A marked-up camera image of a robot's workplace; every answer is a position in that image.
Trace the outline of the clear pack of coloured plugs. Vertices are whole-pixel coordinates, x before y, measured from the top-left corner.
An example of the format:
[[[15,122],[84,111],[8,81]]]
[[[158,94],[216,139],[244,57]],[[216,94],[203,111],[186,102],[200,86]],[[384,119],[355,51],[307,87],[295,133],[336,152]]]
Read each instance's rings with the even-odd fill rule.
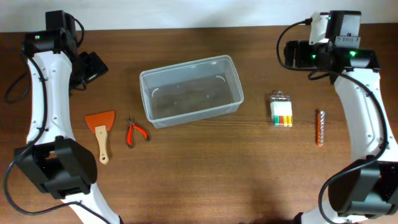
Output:
[[[275,127],[293,126],[292,102],[290,96],[275,91],[270,96],[271,122]]]

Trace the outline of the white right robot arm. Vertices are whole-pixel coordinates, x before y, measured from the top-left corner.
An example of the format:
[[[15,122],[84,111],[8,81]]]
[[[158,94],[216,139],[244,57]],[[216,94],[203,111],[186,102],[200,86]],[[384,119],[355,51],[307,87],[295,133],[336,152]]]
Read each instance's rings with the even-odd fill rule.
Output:
[[[359,11],[316,12],[303,21],[308,40],[277,50],[286,69],[329,78],[340,97],[351,143],[351,164],[321,187],[318,205],[295,223],[359,223],[397,212],[397,141],[380,90],[373,50],[361,49]]]

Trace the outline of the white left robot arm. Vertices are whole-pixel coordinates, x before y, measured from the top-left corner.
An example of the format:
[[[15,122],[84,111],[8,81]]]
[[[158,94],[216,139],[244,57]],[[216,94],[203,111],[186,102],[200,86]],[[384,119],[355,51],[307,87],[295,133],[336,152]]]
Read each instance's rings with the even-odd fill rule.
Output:
[[[108,68],[95,52],[78,53],[83,40],[71,14],[49,11],[45,21],[45,30],[25,35],[21,50],[32,84],[32,118],[27,144],[14,151],[12,163],[83,223],[122,223],[98,188],[94,155],[76,142],[70,121],[71,90]]]

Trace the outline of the clear plastic container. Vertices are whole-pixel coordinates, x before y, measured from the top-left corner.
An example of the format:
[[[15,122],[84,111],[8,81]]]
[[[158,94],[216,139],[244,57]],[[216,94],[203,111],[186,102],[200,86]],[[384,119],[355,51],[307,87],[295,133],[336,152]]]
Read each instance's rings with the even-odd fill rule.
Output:
[[[157,129],[234,113],[244,101],[229,55],[146,70],[139,82],[147,120]]]

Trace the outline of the orange scraper with wooden handle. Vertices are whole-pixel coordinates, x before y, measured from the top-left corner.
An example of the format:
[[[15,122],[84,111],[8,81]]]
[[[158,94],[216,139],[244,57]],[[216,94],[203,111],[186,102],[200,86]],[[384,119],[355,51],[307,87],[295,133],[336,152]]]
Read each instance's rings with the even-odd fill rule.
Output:
[[[99,145],[99,161],[102,164],[109,162],[107,152],[108,132],[113,127],[114,119],[115,111],[106,111],[85,116],[88,128],[96,136]]]

